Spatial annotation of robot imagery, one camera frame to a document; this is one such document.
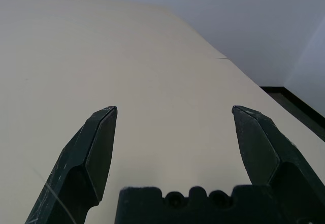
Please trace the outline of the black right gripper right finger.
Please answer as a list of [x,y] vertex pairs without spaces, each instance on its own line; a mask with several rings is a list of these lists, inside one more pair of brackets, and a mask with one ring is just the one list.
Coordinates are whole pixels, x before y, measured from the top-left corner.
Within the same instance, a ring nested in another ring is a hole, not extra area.
[[324,184],[298,148],[261,112],[233,106],[232,114],[251,183],[270,187],[291,223],[324,223]]

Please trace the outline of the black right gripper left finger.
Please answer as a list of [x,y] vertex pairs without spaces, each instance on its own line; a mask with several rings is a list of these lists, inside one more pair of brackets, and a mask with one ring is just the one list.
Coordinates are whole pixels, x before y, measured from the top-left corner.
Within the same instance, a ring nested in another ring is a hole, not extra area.
[[111,165],[115,106],[94,112],[61,151],[26,223],[84,223],[103,199]]

